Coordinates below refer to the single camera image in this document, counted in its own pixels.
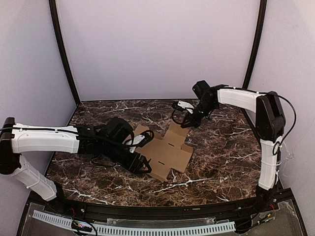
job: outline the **lavender wall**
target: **lavender wall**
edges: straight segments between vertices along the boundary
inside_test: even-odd
[[[82,100],[192,98],[198,80],[241,86],[258,0],[58,1]]]
[[[296,108],[297,124],[286,139],[281,180],[291,187],[310,236],[315,235],[315,2],[268,1],[250,89],[277,91]],[[290,107],[282,102],[287,119]]]
[[[75,109],[55,40],[48,1],[0,1],[0,123],[65,125]],[[51,153],[26,153],[41,173]],[[13,236],[29,195],[0,175],[0,236]]]

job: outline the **curved black pole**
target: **curved black pole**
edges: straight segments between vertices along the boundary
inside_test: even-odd
[[[251,52],[251,56],[250,56],[250,61],[248,63],[246,75],[245,75],[243,86],[242,86],[243,89],[248,88],[248,85],[250,84],[250,80],[252,77],[252,71],[254,69],[254,65],[255,65],[255,61],[256,61],[256,57],[257,57],[258,47],[259,47],[261,33],[262,33],[262,27],[264,25],[266,6],[267,6],[267,0],[260,0],[256,32],[255,32],[255,37],[254,37],[254,41],[252,44],[252,52]],[[248,115],[248,113],[245,109],[241,109],[241,111],[242,111],[247,123],[250,125],[250,128],[252,129],[252,132],[253,132],[255,138],[257,139],[258,143],[260,144],[260,137],[255,130],[255,126],[254,126],[250,116]]]
[[[255,37],[254,37],[254,41],[252,44],[252,53],[250,56],[250,61],[248,63],[246,75],[244,78],[244,82],[243,82],[243,86],[242,86],[243,89],[248,88],[248,85],[250,84],[250,80],[252,77],[252,71],[254,69],[255,60],[257,57],[258,47],[259,47],[261,33],[262,33],[262,27],[264,25],[266,6],[267,6],[267,0],[260,0],[260,7],[259,7],[256,32],[255,32]]]
[[[60,28],[60,24],[59,24],[56,0],[49,0],[49,6],[50,6],[51,19],[52,19],[53,25],[54,25],[55,36],[56,36],[56,40],[57,40],[57,44],[58,44],[58,49],[59,49],[61,60],[63,62],[64,72],[65,72],[65,75],[67,77],[67,80],[68,80],[75,104],[78,106],[78,105],[80,105],[81,101],[79,98],[77,88],[75,87],[74,79],[73,79],[73,76],[72,76],[72,73],[70,70],[70,66],[69,66],[69,61],[67,58],[67,54],[65,52],[64,44],[63,44],[63,36],[61,34],[61,28]]]

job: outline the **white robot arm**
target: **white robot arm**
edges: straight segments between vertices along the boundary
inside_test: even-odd
[[[285,117],[278,95],[275,92],[259,93],[226,85],[210,87],[205,81],[199,81],[192,90],[199,98],[193,107],[187,102],[173,104],[173,120],[182,128],[198,127],[201,119],[208,116],[219,104],[227,104],[256,113],[255,130],[261,145],[261,174],[256,195],[261,193],[261,202],[270,195],[278,181],[281,160],[280,144],[283,140]],[[183,122],[174,119],[175,111],[187,111]]]
[[[62,151],[78,154],[105,154],[134,174],[149,173],[145,156],[134,152],[153,138],[147,130],[131,144],[123,141],[133,134],[132,127],[121,118],[103,126],[40,127],[15,123],[7,118],[0,134],[0,174],[19,180],[46,201],[63,198],[62,187],[43,176],[20,153],[27,151]]]

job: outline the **flattened cardboard box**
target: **flattened cardboard box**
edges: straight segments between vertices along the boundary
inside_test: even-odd
[[[135,136],[149,128],[138,125]],[[144,147],[137,147],[136,152],[144,155],[152,168],[150,176],[164,182],[171,168],[183,173],[192,155],[192,147],[184,144],[189,129],[171,122],[165,136],[155,132],[153,140]]]

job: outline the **brown marble surface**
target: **brown marble surface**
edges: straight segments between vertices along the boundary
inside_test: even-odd
[[[172,102],[83,102],[70,124],[99,125],[118,116],[134,127],[145,125],[164,135]],[[133,175],[107,159],[61,152],[54,156],[47,177],[62,184],[69,199],[119,206],[189,206],[253,197],[260,150],[243,114],[238,108],[221,106],[211,117],[190,129],[185,143],[193,147],[193,155],[186,171],[171,171],[164,183]]]

